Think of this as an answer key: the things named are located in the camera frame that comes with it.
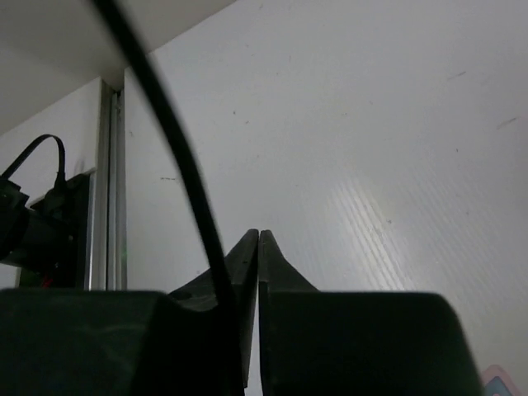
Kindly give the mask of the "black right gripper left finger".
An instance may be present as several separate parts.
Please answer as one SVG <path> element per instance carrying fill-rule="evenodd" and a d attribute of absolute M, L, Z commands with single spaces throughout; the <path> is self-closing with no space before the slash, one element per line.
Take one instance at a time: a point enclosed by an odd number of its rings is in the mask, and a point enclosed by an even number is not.
<path fill-rule="evenodd" d="M 1 293 L 4 395 L 241 395 L 248 385 L 259 233 L 224 262 L 232 324 L 209 272 L 169 294 L 11 289 Z"/>

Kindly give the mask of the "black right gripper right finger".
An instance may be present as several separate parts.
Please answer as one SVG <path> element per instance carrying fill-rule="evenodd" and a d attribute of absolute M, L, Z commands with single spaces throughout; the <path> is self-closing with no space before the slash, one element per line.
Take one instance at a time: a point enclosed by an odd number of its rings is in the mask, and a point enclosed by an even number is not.
<path fill-rule="evenodd" d="M 460 321 L 438 294 L 321 291 L 258 244 L 265 395 L 480 395 Z"/>

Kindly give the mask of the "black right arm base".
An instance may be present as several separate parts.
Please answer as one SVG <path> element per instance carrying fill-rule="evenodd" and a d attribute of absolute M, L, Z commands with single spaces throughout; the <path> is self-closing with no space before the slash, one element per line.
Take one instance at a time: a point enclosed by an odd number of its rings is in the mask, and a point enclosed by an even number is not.
<path fill-rule="evenodd" d="M 28 205 L 11 177 L 46 139 L 57 144 L 58 170 L 52 188 Z M 43 134 L 1 174 L 1 263 L 19 271 L 18 287 L 84 287 L 91 178 L 67 179 L 65 165 L 62 139 Z"/>

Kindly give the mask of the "pink blue cat-ear headphones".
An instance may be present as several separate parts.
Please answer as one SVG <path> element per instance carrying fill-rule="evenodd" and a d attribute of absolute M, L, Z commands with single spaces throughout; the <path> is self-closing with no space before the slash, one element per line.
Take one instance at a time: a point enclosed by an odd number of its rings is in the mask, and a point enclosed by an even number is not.
<path fill-rule="evenodd" d="M 521 391 L 510 375 L 499 365 L 491 365 L 482 373 L 485 396 L 519 396 Z"/>

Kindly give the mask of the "aluminium table edge rail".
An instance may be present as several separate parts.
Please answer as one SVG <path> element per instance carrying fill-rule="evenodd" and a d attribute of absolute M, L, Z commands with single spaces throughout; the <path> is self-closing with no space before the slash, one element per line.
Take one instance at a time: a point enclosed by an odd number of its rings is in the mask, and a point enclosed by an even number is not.
<path fill-rule="evenodd" d="M 124 111 L 123 92 L 102 82 L 97 162 L 90 175 L 86 290 L 127 287 Z"/>

